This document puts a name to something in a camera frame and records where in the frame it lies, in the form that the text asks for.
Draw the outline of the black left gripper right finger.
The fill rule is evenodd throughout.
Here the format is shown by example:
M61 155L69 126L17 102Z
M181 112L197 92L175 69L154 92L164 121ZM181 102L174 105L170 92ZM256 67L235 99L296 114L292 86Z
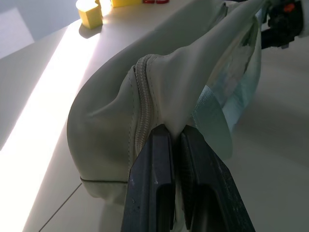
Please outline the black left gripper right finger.
M180 136L183 210L189 232L255 232L230 170L193 127Z

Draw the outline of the pale green zip pouch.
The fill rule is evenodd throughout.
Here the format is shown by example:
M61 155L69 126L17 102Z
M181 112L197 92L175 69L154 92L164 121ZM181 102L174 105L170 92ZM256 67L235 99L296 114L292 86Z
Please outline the pale green zip pouch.
M150 131L197 128L223 160L261 70L265 0L193 0L101 66L70 109L67 140L87 192L123 205Z

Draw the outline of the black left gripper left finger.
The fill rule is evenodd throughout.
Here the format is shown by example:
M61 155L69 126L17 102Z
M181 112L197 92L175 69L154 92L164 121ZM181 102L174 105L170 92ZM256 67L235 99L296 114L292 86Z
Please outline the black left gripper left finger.
M170 232L175 172L170 133L154 128L130 169L121 232Z

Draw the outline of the yellow block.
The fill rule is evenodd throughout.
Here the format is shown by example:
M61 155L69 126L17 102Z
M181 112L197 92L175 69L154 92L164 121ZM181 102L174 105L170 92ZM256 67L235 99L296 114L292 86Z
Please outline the yellow block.
M126 7L141 4L142 0L111 0L113 8Z
M88 29L94 29L103 24L102 11L99 0L77 0L78 10L82 25Z

